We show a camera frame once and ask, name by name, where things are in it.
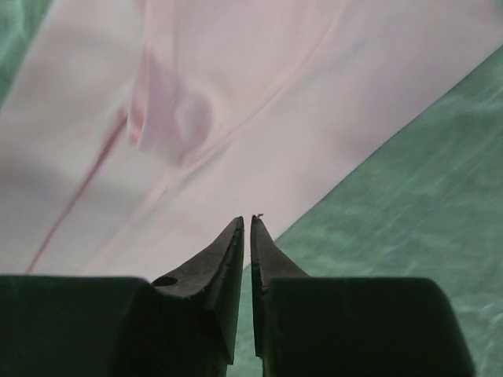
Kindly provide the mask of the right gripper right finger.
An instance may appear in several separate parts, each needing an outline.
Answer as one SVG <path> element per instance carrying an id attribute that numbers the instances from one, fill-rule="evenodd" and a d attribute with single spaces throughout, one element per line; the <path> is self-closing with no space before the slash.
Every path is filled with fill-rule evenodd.
<path id="1" fill-rule="evenodd" d="M 423 277 L 313 277 L 251 220 L 255 353 L 265 376 L 473 376 L 444 291 Z"/>

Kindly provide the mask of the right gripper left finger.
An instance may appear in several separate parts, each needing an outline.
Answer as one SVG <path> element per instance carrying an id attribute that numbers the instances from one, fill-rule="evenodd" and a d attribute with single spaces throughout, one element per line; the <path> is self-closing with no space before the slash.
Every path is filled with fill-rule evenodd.
<path id="1" fill-rule="evenodd" d="M 224 376 L 233 363 L 244 221 L 154 281 L 4 275 L 4 376 Z"/>

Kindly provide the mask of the pink t shirt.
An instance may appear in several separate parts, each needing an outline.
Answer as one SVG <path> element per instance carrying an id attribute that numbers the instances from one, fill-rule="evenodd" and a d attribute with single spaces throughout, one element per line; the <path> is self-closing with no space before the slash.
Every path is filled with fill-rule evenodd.
<path id="1" fill-rule="evenodd" d="M 1 271 L 280 235 L 501 44 L 496 1 L 55 1 L 1 110 Z"/>

